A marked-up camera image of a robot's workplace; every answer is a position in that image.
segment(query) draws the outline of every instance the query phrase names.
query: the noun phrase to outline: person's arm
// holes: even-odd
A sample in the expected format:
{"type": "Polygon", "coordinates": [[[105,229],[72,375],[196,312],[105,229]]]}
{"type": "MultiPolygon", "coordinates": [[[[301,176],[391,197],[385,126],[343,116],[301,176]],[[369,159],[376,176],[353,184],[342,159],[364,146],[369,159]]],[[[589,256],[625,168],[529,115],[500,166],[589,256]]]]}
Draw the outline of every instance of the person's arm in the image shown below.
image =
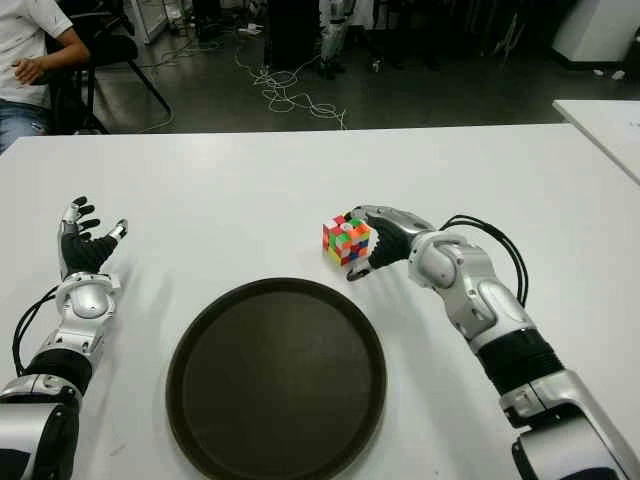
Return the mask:
{"type": "Polygon", "coordinates": [[[23,85],[31,85],[42,74],[51,70],[83,65],[89,61],[89,50],[73,28],[65,30],[56,40],[64,48],[38,58],[22,58],[13,66],[15,75],[23,85]]]}

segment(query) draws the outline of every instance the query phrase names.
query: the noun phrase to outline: black chair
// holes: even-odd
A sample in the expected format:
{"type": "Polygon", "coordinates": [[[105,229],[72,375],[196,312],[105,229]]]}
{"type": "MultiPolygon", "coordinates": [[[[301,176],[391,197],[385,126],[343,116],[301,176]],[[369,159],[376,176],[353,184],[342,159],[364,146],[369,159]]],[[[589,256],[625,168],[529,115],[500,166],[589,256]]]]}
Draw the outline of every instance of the black chair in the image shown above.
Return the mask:
{"type": "Polygon", "coordinates": [[[171,107],[167,101],[134,62],[138,58],[138,47],[131,38],[135,32],[124,12],[124,0],[65,0],[60,2],[60,7],[73,22],[78,35],[91,52],[91,61],[86,69],[87,107],[91,113],[95,97],[96,68],[126,63],[162,105],[167,115],[171,115],[171,107]],[[131,36],[113,33],[121,26],[131,36]]]}
{"type": "MultiPolygon", "coordinates": [[[[47,52],[60,49],[55,39],[46,37],[47,52]]],[[[47,72],[35,84],[48,85],[51,99],[50,134],[73,135],[79,131],[98,131],[108,134],[102,122],[82,101],[82,78],[76,77],[77,70],[62,69],[47,72]]]]}

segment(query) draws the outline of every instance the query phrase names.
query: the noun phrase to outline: round tray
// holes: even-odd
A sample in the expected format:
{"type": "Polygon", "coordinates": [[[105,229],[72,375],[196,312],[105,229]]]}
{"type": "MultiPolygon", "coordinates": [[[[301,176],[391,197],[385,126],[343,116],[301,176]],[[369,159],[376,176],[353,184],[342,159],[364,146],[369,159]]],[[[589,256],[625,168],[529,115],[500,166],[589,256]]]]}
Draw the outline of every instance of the round tray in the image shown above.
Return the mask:
{"type": "Polygon", "coordinates": [[[198,315],[174,353],[166,401],[178,445],[210,478],[325,479],[367,444],[385,391],[364,314],[328,287],[274,278],[198,315]]]}

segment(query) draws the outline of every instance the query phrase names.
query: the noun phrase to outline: person's hand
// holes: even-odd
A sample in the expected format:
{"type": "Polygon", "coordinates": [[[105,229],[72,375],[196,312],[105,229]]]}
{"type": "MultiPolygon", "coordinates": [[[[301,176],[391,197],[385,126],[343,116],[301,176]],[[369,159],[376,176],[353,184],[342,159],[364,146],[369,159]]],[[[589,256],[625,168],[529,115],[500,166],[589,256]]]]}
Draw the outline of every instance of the person's hand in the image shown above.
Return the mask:
{"type": "Polygon", "coordinates": [[[93,205],[87,205],[87,197],[80,197],[67,207],[62,216],[58,231],[58,248],[60,274],[63,280],[76,272],[98,273],[118,242],[128,232],[127,221],[120,220],[107,235],[92,240],[88,230],[100,225],[100,220],[79,220],[94,210],[93,205]]]}
{"type": "Polygon", "coordinates": [[[31,85],[44,74],[44,68],[39,58],[21,58],[13,63],[16,67],[15,76],[23,85],[31,85]]]}

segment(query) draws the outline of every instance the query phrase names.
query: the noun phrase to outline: jeans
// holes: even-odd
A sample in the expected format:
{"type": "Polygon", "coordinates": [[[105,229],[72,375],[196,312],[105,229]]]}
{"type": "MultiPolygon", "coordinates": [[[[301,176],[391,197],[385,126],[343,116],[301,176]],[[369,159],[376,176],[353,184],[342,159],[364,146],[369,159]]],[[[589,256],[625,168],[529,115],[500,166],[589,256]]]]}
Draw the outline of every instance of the jeans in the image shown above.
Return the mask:
{"type": "Polygon", "coordinates": [[[0,98],[0,154],[20,137],[47,135],[49,110],[0,98]]]}

